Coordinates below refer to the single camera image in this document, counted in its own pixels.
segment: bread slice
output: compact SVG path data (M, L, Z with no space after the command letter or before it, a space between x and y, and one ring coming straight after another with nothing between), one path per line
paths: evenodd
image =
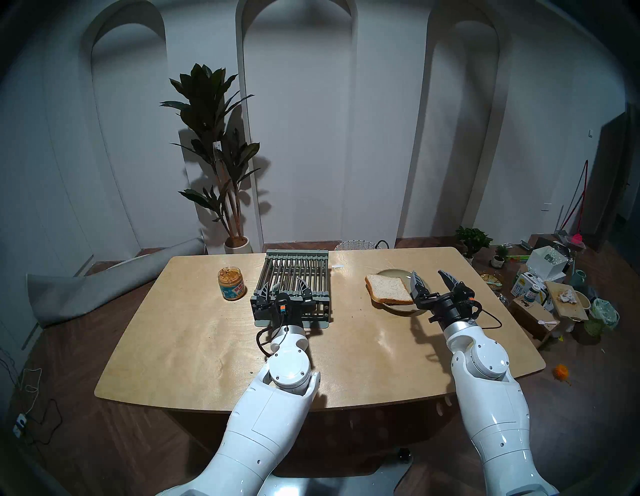
M411 305L413 299L399 277L369 274L364 278L373 301L389 305Z

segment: grill rack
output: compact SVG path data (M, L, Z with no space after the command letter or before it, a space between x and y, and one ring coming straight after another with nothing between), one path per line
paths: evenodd
M251 296L251 306L256 327L266 327L271 322L269 310L256 309L257 295L269 282L269 301L275 301L277 292L285 292L294 301L302 301L298 277L311 288L315 307L302 314L305 328L329 327L330 315L329 252L326 250L267 250L258 284Z

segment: plate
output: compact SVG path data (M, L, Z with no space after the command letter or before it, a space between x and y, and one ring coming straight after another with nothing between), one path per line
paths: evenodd
M387 276L387 277L399 277L403 282L406 290L411 293L411 273L402 269L385 269L378 272L378 275ZM400 313L403 315L410 315L416 312L422 312L422 310L418 310L418 307L415 306L415 303L411 305L387 305L386 303L379 303L385 308L392 310L395 313Z
M480 277L491 289L500 289L502 287L502 281L500 281L498 276L485 272L484 274L480 274Z

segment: tall plant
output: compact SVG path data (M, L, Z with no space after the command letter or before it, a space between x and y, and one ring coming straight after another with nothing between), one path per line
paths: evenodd
M237 77L234 74L225 79L225 73L224 68L212 72L206 65L195 64L191 74L180 75L180 81L169 80L189 103L167 101L160 105L179 110L182 122L198 137L191 140L191 148L179 143L172 145L189 150L211 165L218 186L217 195L214 186L210 190L202 188L202 193L185 189L180 194L215 213L214 222L220 222L230 238L227 244L239 246L246 241L241 225L240 183L258 170L246 171L249 160L260 149L260 143L241 143L237 129L225 130L225 116L243 100L253 96L248 95L232 103L238 91L225 100L227 90Z

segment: rolled mat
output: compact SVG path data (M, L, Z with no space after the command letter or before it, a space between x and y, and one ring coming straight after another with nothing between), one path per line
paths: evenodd
M42 328L85 315L157 278L171 258L204 253L204 242L197 237L90 276L27 274L27 292L33 315Z

